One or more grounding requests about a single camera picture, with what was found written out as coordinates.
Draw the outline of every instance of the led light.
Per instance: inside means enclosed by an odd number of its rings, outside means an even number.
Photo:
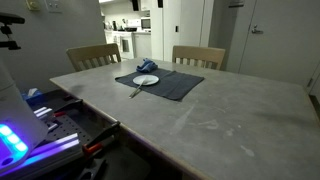
[[[20,142],[19,144],[16,144],[16,148],[19,151],[25,151],[25,150],[27,150],[28,147],[23,142]]]
[[[17,144],[20,139],[18,138],[17,135],[11,134],[10,136],[7,137],[7,139],[12,143],[12,144]]]
[[[8,135],[10,135],[12,133],[12,131],[11,131],[10,128],[8,128],[8,126],[2,125],[2,126],[0,126],[0,133],[5,135],[5,136],[8,136]]]

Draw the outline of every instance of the wooden chair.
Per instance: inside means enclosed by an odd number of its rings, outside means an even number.
[[[180,64],[183,64],[186,58],[187,65],[190,65],[191,61],[193,61],[194,66],[220,70],[224,53],[224,49],[218,48],[174,46],[172,62],[177,63],[177,58],[179,58]]]
[[[67,49],[67,54],[77,72],[110,63],[121,62],[117,44],[71,48]]]

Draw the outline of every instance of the marble tabletop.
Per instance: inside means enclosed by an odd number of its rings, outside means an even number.
[[[165,61],[160,68],[205,77],[182,102],[140,92],[115,77],[142,59],[51,81],[133,137],[201,179],[320,179],[319,120],[299,85]]]

